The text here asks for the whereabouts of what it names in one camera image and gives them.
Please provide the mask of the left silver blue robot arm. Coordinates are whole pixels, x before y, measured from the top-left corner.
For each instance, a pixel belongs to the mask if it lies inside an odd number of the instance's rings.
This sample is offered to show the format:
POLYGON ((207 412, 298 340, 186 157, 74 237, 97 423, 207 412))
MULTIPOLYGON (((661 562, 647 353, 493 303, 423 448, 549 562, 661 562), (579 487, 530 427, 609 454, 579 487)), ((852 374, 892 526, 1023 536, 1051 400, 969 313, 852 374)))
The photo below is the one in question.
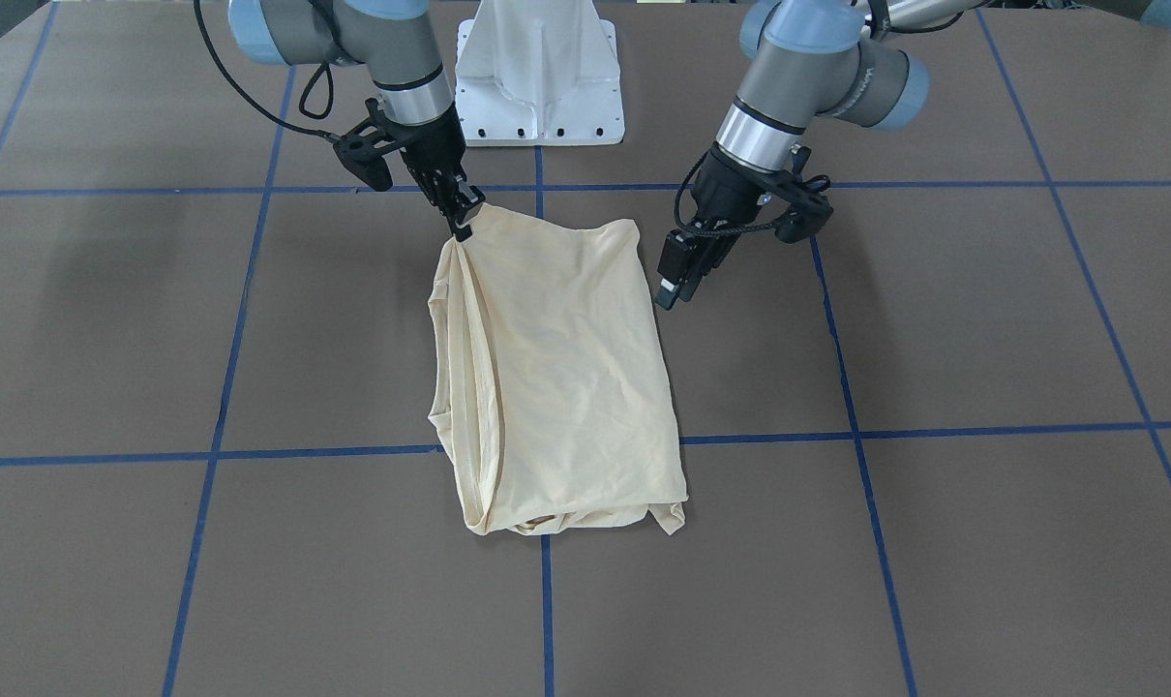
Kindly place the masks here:
POLYGON ((676 190, 655 305, 687 303, 737 240, 771 230, 806 241, 833 216, 830 178, 806 176, 814 119, 869 131, 913 122, 929 98, 926 67, 891 37, 938 34, 985 1, 758 1, 740 28, 749 68, 712 145, 676 190))

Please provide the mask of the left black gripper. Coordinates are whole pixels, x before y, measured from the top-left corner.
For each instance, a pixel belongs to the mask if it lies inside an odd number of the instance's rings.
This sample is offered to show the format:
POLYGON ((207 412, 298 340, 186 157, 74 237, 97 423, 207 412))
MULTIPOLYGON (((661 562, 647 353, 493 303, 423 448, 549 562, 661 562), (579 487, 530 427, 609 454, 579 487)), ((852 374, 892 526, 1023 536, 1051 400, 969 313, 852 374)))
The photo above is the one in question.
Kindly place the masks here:
POLYGON ((662 242, 655 305, 669 312, 690 303, 739 235, 771 228, 779 241, 793 244, 817 234, 834 210, 826 196, 830 178, 803 178, 810 158, 812 146, 795 145, 789 170, 763 172, 732 159, 723 146, 708 146, 674 194, 678 232, 662 242))

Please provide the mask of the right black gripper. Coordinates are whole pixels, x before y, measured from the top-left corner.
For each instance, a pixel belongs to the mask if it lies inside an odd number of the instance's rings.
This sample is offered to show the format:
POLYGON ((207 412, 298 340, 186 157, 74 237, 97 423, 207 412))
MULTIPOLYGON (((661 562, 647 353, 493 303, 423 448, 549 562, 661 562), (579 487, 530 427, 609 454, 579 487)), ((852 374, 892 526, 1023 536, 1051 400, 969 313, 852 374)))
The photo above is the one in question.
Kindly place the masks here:
POLYGON ((393 185, 386 153, 400 153, 427 201, 436 201, 450 234, 466 242, 473 234, 470 223, 487 198, 467 182, 465 134, 456 105, 422 125, 395 122, 377 98, 365 105, 368 118, 333 141, 338 162, 368 187, 385 193, 393 185))

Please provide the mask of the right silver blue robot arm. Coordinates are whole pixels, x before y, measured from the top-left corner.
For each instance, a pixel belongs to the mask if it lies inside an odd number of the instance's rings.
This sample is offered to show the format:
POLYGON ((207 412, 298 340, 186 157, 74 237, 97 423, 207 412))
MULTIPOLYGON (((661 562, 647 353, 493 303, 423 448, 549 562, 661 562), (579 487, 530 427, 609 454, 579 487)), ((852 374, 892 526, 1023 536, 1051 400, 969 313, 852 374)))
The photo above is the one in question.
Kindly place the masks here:
POLYGON ((485 196, 463 168, 465 134, 426 1, 230 1, 227 21, 258 63, 367 67, 377 91, 367 118, 345 134, 311 136, 378 193, 392 186, 386 153, 400 153, 450 234, 461 242, 473 234, 485 196))

